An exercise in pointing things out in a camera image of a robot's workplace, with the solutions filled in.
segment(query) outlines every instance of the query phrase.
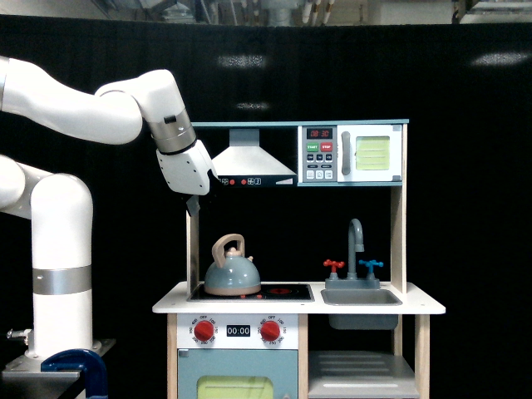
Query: black backdrop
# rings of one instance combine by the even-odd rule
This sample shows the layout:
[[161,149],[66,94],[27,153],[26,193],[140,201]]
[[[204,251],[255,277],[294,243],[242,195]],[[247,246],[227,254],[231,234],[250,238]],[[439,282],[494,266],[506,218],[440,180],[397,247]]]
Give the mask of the black backdrop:
[[[515,359],[529,297],[531,39],[530,25],[306,29],[0,17],[1,55],[34,62],[81,91],[169,69],[193,122],[410,119],[407,277],[447,308],[431,318],[434,398],[524,397],[530,381]],[[474,63],[506,53],[521,62]],[[264,67],[219,64],[241,55],[262,57]],[[226,140],[198,133],[211,155]],[[292,145],[284,140],[272,142]],[[165,316],[151,307],[185,279],[185,214],[146,129],[110,146],[2,113],[0,152],[88,185],[94,335],[117,339],[106,355],[111,396],[164,397]],[[386,259],[386,190],[360,190],[355,199],[303,189],[203,198],[203,268],[213,239],[238,231],[247,252],[268,265],[263,279],[323,279],[316,259],[344,256],[353,217],[367,250]],[[0,214],[0,332],[32,325],[29,226]],[[340,334],[324,322],[310,320],[311,349],[389,349],[388,333]],[[411,365],[412,323],[407,317]],[[16,352],[22,348],[2,342],[3,363]]]

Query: faucet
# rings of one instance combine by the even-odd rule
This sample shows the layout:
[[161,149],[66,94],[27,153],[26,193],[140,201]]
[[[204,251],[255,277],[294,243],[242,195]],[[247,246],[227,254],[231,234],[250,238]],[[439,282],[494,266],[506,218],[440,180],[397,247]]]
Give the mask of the faucet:
[[353,219],[349,222],[349,241],[347,242],[347,279],[357,279],[357,252],[364,252],[364,234],[360,220]]
[[360,220],[352,219],[349,222],[347,247],[349,254],[347,255],[347,277],[338,278],[336,268],[343,267],[343,262],[334,262],[330,259],[326,260],[323,265],[331,266],[332,272],[329,278],[325,279],[325,288],[327,289],[379,289],[380,282],[373,274],[373,266],[382,267],[382,263],[377,261],[359,261],[360,264],[365,264],[369,270],[367,278],[357,277],[357,252],[364,252],[364,234],[362,233],[362,225]]

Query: range hood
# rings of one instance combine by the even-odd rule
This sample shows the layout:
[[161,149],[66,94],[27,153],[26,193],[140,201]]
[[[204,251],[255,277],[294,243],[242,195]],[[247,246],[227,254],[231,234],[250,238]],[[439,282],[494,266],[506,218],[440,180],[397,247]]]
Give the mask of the range hood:
[[229,147],[213,159],[218,178],[235,187],[297,185],[295,172],[259,145],[259,129],[229,130]]

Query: kettle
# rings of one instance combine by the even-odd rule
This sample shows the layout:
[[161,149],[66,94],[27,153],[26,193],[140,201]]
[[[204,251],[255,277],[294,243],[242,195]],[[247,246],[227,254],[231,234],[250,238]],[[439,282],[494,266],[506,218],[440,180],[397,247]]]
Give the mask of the kettle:
[[[230,248],[224,254],[224,245],[237,242],[237,248]],[[244,257],[244,237],[227,234],[213,245],[214,262],[205,275],[204,289],[212,295],[248,295],[260,291],[259,271],[253,257]]]

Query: blue clamp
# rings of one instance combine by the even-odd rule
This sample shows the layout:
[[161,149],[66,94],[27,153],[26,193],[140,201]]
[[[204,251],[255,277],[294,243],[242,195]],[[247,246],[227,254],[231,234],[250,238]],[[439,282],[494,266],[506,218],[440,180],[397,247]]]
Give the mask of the blue clamp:
[[42,372],[81,370],[85,375],[85,396],[87,399],[107,399],[106,365],[93,351],[70,349],[56,353],[42,362]]
[[383,262],[377,262],[375,259],[374,260],[359,260],[358,261],[358,264],[363,264],[365,265],[367,268],[368,268],[368,273],[373,273],[373,266],[378,266],[379,268],[381,268],[382,266],[384,266],[384,263]]

